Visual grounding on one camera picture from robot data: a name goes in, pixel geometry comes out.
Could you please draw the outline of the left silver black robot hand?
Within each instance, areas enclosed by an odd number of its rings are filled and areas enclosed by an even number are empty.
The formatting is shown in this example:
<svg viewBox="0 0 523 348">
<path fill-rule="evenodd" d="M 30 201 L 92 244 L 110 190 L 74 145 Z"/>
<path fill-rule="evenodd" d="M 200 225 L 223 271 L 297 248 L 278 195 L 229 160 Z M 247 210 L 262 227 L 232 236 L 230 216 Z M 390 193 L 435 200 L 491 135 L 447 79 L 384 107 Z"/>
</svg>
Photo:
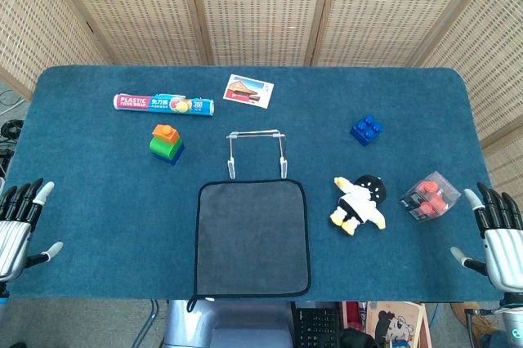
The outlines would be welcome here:
<svg viewBox="0 0 523 348">
<path fill-rule="evenodd" d="M 30 256 L 29 241 L 55 183 L 38 178 L 1 194 L 1 284 L 17 279 L 23 270 L 49 262 L 63 248 L 62 242 Z"/>
</svg>

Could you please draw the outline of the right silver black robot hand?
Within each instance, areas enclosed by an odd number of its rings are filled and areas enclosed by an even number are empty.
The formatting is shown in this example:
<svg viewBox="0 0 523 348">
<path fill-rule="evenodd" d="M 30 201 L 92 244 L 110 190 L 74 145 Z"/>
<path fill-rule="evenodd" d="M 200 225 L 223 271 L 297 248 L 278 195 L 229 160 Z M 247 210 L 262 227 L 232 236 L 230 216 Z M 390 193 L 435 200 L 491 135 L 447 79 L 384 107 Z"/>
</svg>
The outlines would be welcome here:
<svg viewBox="0 0 523 348">
<path fill-rule="evenodd" d="M 510 194 L 488 188 L 479 182 L 476 194 L 465 189 L 483 241 L 485 259 L 475 260 L 459 248 L 450 249 L 458 263 L 489 279 L 506 294 L 522 293 L 522 214 Z"/>
</svg>

